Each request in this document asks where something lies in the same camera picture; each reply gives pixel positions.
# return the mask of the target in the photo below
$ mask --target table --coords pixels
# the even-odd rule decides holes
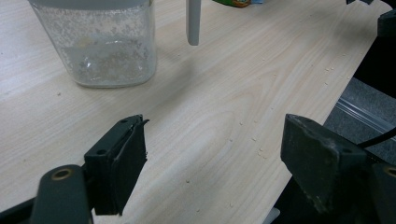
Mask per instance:
[[[202,5],[200,46],[185,1],[157,0],[158,69],[145,84],[89,89],[67,75],[25,0],[0,3],[0,210],[142,114],[148,162],[122,217],[95,223],[262,223],[290,179],[284,118],[323,123],[390,7],[375,1]]]

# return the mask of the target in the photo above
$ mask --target wood grain surface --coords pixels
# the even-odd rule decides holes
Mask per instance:
[[[263,222],[290,173],[284,118],[323,123],[376,37],[383,2],[203,0],[200,45],[185,1],[157,0],[158,69],[145,84],[80,87],[26,0],[0,1],[0,210],[83,155],[118,120],[142,114],[146,163],[122,217],[95,223]]]

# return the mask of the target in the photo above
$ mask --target black cable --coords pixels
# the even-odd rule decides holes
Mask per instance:
[[[390,131],[387,131],[386,133],[383,133],[375,138],[372,138],[370,140],[367,140],[365,142],[359,143],[358,146],[360,147],[371,147],[373,145],[376,145],[378,143],[381,143],[385,140],[390,139],[391,137],[394,137],[396,135],[396,127],[391,129]]]

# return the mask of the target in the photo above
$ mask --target transparent container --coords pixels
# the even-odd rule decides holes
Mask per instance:
[[[133,86],[155,73],[152,0],[30,0],[67,72],[80,85]]]

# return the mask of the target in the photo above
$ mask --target gray handle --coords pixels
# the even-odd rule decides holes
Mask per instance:
[[[201,21],[201,0],[186,0],[186,33],[189,44],[198,46]]]

